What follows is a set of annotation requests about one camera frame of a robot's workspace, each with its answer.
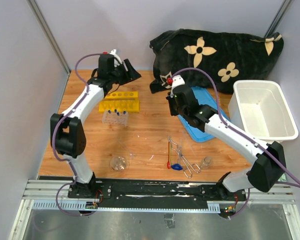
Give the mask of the yellow test tube rack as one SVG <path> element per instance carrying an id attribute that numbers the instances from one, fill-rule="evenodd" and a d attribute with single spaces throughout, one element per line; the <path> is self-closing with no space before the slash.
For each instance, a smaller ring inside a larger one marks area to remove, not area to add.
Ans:
<path id="1" fill-rule="evenodd" d="M 139 93 L 137 91 L 116 91 L 108 94 L 100 103 L 98 112 L 104 111 L 114 112 L 140 112 Z"/>

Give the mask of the clear plastic tube rack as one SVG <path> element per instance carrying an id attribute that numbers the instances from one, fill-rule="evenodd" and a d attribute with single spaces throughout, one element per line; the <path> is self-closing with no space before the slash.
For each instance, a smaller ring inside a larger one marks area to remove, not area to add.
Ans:
<path id="1" fill-rule="evenodd" d="M 117 118 L 115 117 L 115 112 L 111 111 L 111 117 L 108 117 L 108 110 L 105 110 L 101 119 L 101 122 L 103 124 L 118 124 L 123 125 L 125 127 L 128 126 L 128 120 L 129 120 L 129 113 L 126 111 L 126 120 L 123 119 L 123 111 L 120 112 L 117 110 L 117 112 L 120 113 L 120 120 L 117 121 Z"/>

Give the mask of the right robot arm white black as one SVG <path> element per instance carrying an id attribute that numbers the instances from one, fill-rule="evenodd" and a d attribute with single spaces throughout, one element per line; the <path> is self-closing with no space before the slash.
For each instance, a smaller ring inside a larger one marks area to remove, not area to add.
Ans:
<path id="1" fill-rule="evenodd" d="M 228 200 L 243 189 L 267 193 L 283 175 L 286 160 L 280 143 L 267 143 L 248 135 L 226 121 L 215 108 L 199 104 L 193 90 L 185 85 L 168 92 L 166 99 L 172 116 L 181 116 L 191 127 L 218 138 L 251 163 L 250 168 L 229 171 L 218 180 L 215 188 L 220 199 Z"/>

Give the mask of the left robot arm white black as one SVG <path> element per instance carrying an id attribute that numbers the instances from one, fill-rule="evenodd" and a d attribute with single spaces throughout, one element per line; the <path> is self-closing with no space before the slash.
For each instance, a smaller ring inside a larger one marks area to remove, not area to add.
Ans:
<path id="1" fill-rule="evenodd" d="M 115 53 L 98 53 L 98 66 L 89 80 L 84 80 L 84 89 L 73 104 L 63 113 L 50 117 L 50 145 L 55 158 L 66 162 L 73 181 L 70 196 L 92 198 L 97 193 L 96 177 L 85 155 L 86 135 L 84 123 L 94 107 L 113 88 L 141 77 L 128 59 L 120 59 Z"/>

